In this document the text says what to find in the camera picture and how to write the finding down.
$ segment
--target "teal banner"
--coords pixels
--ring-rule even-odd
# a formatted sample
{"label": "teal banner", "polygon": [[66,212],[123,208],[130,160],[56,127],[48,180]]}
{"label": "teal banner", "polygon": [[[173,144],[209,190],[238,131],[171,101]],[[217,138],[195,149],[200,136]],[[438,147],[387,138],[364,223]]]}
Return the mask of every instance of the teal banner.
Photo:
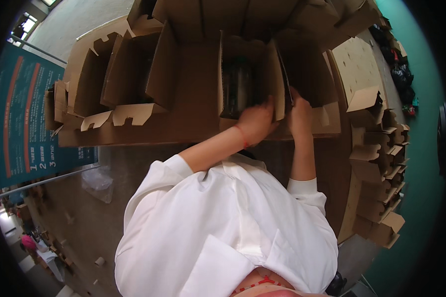
{"label": "teal banner", "polygon": [[45,90],[64,68],[6,43],[0,56],[0,189],[97,162],[97,148],[60,148],[45,129]]}

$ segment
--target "pink shirt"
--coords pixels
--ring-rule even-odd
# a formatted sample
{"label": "pink shirt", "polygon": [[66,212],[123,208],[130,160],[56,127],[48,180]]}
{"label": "pink shirt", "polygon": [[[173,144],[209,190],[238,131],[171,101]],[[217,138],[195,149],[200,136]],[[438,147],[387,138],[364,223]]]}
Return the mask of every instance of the pink shirt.
{"label": "pink shirt", "polygon": [[23,243],[23,245],[29,249],[36,249],[36,242],[30,237],[30,235],[23,235],[21,238],[21,243]]}

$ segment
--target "white sleeve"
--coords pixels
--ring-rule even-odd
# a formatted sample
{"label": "white sleeve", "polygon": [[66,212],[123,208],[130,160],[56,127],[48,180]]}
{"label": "white sleeve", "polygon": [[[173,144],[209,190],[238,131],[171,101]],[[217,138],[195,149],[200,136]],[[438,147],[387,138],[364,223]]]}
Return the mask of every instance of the white sleeve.
{"label": "white sleeve", "polygon": [[327,197],[325,197],[324,193],[317,191],[317,178],[310,181],[289,179],[287,191],[301,203],[317,207],[325,216],[325,201]]}
{"label": "white sleeve", "polygon": [[337,237],[329,222],[325,218],[325,202],[327,197],[324,193],[317,191],[317,178],[310,181],[295,181],[289,179],[287,191],[292,197],[302,205],[310,220],[323,235],[327,245],[334,252],[335,270],[337,270],[337,257],[339,249],[337,246]]}
{"label": "white sleeve", "polygon": [[125,207],[124,236],[117,247],[116,258],[133,247],[133,238],[160,198],[192,174],[190,166],[178,154],[165,162],[155,161],[150,165],[147,175]]}

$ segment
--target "cardboard tube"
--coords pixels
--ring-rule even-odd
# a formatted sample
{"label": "cardboard tube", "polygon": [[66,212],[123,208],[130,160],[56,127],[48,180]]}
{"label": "cardboard tube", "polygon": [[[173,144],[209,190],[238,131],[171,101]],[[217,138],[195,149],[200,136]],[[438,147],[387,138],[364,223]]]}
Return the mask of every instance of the cardboard tube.
{"label": "cardboard tube", "polygon": [[104,260],[102,257],[97,258],[96,262],[94,262],[94,264],[96,264],[96,266],[98,267],[102,267],[102,265],[104,265],[104,263],[106,262],[106,260]]}

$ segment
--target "red necklace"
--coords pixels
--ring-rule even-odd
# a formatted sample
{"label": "red necklace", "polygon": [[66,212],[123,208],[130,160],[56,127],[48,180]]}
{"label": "red necklace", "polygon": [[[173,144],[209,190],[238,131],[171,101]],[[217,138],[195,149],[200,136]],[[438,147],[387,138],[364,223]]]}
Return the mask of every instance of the red necklace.
{"label": "red necklace", "polygon": [[249,287],[245,287],[245,288],[241,288],[241,289],[236,289],[236,290],[233,291],[232,294],[236,294],[236,293],[243,292],[244,290],[253,288],[253,287],[255,287],[255,286],[258,286],[258,285],[260,285],[260,284],[264,284],[264,283],[271,283],[271,284],[274,284],[275,286],[281,286],[281,287],[284,287],[284,288],[286,287],[285,285],[281,284],[280,282],[277,282],[277,281],[274,281],[274,280],[272,280],[272,279],[269,279],[269,276],[265,275],[263,280],[260,280],[259,282],[254,283],[254,284],[252,284],[252,285],[249,286]]}

